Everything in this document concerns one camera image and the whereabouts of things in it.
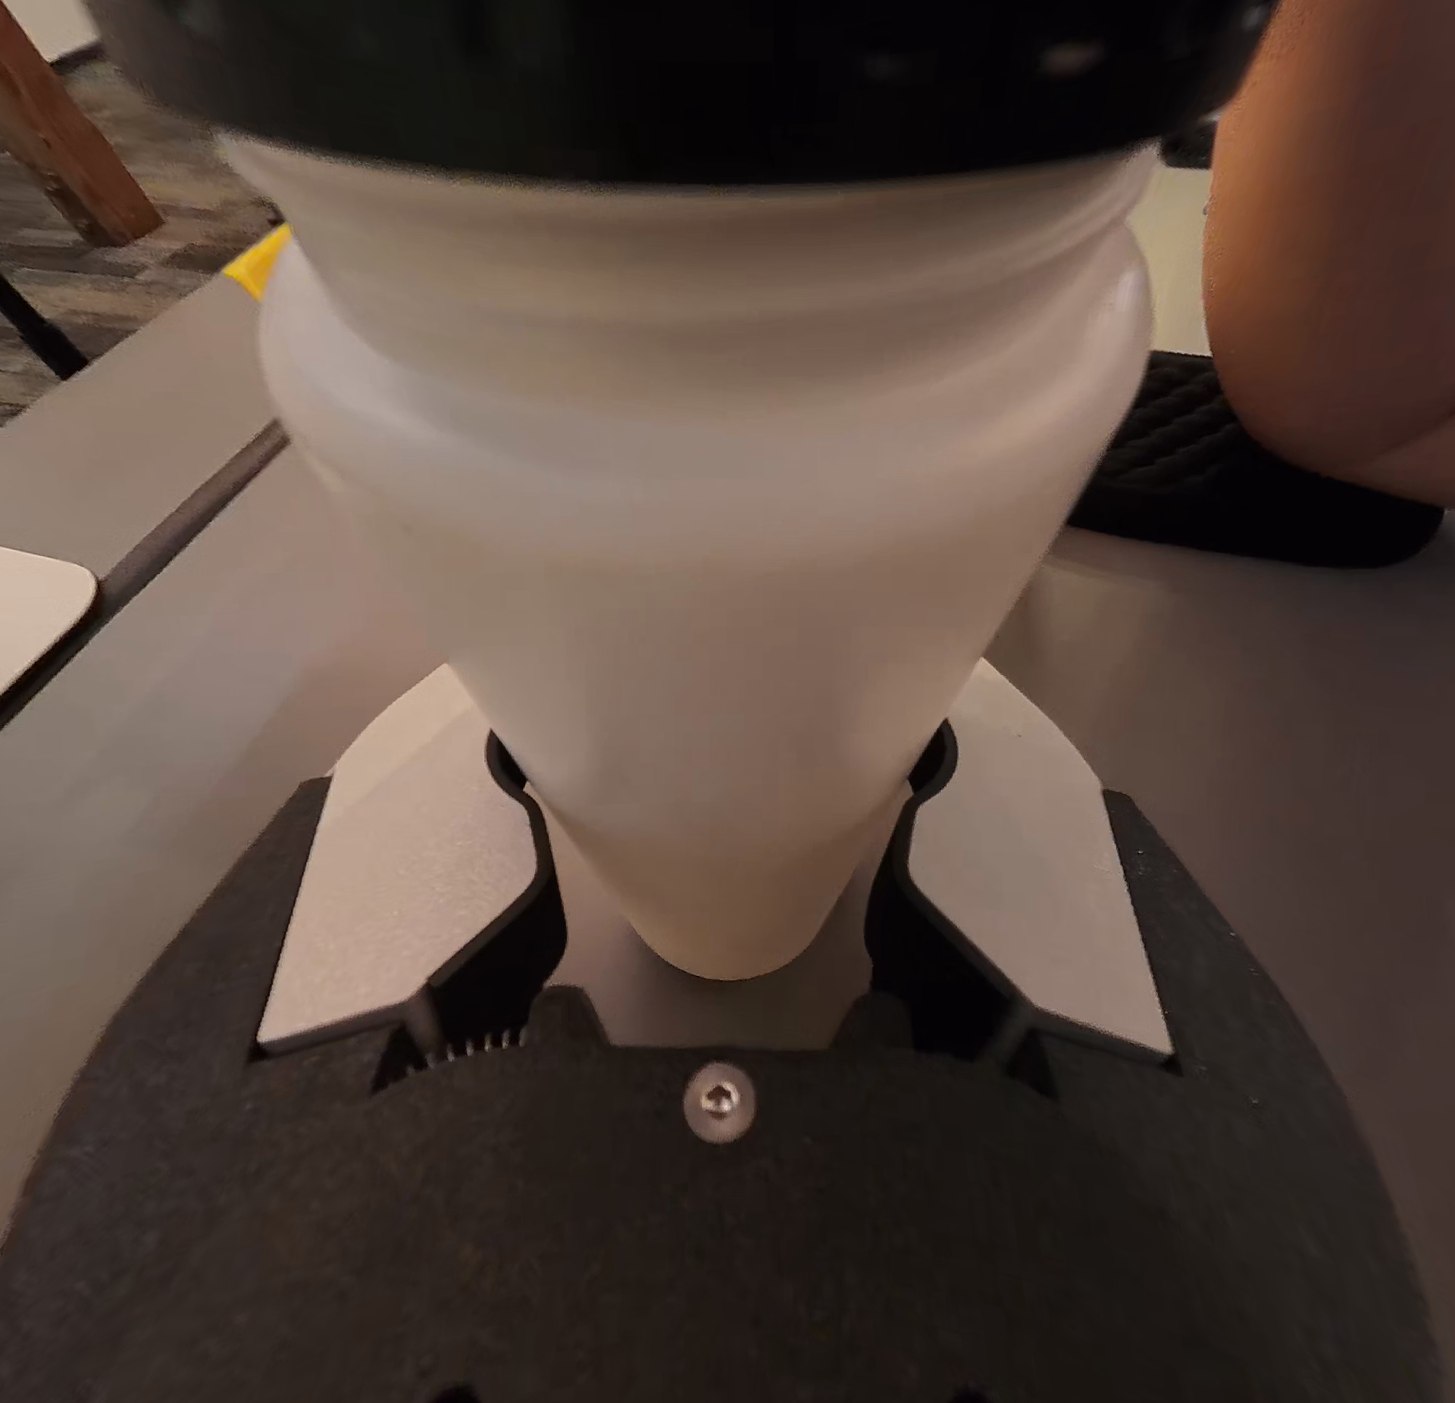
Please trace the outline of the wooden furniture leg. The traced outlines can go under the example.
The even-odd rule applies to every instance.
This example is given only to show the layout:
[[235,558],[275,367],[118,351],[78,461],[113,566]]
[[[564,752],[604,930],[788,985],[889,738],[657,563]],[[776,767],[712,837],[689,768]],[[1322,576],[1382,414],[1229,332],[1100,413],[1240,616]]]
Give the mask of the wooden furniture leg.
[[164,224],[116,147],[74,102],[7,5],[2,144],[89,246],[131,246]]

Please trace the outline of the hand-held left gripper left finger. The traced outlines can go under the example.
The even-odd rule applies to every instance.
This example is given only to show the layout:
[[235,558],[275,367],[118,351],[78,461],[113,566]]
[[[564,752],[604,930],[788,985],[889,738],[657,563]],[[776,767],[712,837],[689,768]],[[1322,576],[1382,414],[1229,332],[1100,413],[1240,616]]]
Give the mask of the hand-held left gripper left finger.
[[564,957],[545,812],[442,666],[330,778],[256,1044],[403,1031],[430,1061],[524,1031]]

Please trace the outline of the white plastic bottle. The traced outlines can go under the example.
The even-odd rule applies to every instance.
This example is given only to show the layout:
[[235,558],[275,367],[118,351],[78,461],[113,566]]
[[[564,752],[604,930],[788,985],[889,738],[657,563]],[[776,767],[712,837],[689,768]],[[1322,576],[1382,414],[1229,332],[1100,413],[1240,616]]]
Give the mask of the white plastic bottle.
[[818,935],[1132,406],[1150,144],[632,190],[223,135],[265,379],[642,939]]

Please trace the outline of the yellow plastic bin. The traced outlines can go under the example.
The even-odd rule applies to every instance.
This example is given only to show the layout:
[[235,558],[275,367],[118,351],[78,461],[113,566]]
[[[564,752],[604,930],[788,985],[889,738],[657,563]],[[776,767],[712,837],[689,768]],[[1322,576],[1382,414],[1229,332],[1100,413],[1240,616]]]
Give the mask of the yellow plastic bin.
[[223,269],[221,276],[231,279],[243,287],[256,302],[261,302],[280,254],[293,239],[293,230],[288,222],[283,222],[256,241],[251,247],[233,257]]

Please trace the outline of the person's right forearm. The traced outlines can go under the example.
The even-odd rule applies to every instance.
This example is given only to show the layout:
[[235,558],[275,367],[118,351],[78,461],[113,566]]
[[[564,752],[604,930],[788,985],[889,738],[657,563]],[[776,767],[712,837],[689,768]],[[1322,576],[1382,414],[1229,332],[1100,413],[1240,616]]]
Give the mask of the person's right forearm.
[[1454,0],[1280,0],[1215,134],[1210,357],[1285,463],[1454,506]]

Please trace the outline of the black textured pad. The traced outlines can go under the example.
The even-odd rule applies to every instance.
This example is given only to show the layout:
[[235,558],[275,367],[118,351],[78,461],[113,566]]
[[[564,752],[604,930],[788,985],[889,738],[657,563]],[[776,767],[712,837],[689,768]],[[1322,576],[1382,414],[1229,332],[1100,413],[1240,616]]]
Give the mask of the black textured pad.
[[1369,571],[1421,555],[1446,518],[1289,464],[1250,438],[1210,357],[1153,351],[1067,523],[1203,555]]

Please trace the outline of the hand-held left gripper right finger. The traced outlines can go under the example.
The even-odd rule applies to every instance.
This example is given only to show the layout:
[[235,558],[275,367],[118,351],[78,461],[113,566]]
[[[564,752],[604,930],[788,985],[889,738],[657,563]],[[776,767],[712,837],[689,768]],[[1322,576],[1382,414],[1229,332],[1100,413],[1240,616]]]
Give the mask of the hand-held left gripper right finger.
[[1011,1064],[1031,1036],[1173,1057],[1102,778],[980,661],[909,777],[864,917],[914,1049]]

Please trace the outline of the black bottle lid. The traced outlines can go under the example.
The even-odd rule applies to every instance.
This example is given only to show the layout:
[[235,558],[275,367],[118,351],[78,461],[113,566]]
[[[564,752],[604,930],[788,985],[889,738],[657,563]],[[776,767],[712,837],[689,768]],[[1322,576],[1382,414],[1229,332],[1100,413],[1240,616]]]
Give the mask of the black bottle lid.
[[1232,99],[1279,0],[84,0],[250,139],[440,172],[774,187],[1000,172]]

